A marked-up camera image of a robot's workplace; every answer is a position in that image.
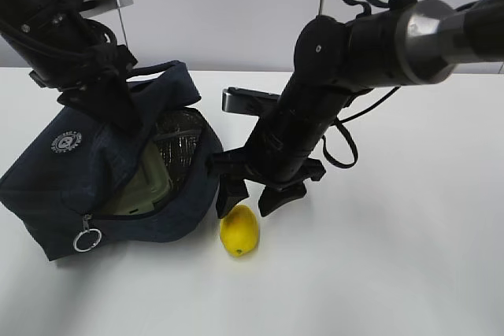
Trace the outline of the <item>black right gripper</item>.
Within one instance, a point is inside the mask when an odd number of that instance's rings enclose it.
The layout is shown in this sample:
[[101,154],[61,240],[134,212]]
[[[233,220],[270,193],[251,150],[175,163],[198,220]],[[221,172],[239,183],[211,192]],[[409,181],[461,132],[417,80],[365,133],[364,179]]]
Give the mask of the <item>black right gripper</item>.
[[258,202],[261,216],[266,217],[283,205],[304,198],[306,186],[303,182],[307,179],[318,182],[326,173],[319,160],[297,157],[285,160],[269,157],[266,153],[248,153],[245,149],[212,154],[207,167],[210,173],[221,175],[216,202],[219,219],[225,218],[238,203],[249,197],[245,180],[268,186]]

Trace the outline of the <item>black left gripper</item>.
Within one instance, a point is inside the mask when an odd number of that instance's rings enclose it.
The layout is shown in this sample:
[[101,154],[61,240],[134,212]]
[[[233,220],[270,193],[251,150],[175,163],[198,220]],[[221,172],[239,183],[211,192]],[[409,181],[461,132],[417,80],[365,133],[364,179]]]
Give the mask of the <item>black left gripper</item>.
[[34,68],[30,77],[41,88],[57,90],[60,104],[136,134],[143,122],[126,79],[138,60],[125,45],[94,52],[80,63],[59,61],[52,72]]

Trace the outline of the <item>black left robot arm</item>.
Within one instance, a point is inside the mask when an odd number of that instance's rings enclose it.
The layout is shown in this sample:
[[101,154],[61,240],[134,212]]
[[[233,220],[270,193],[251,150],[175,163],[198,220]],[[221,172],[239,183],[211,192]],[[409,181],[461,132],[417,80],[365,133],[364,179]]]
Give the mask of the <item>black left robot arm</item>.
[[138,61],[104,24],[86,18],[109,0],[1,0],[1,36],[58,102],[127,133],[142,127],[127,78]]

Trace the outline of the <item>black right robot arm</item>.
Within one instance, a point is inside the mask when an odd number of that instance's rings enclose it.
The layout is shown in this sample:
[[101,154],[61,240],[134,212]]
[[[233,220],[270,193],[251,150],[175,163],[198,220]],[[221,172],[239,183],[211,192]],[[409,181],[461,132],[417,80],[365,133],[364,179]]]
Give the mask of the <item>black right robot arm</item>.
[[387,11],[342,24],[319,15],[295,45],[295,70],[281,94],[229,87],[225,112],[256,116],[244,146],[215,154],[219,217],[248,196],[246,183],[264,186],[260,213],[306,195],[306,180],[323,177],[311,157],[340,111],[378,87],[443,82],[456,66],[503,59],[503,0],[453,9],[440,0],[390,0]]

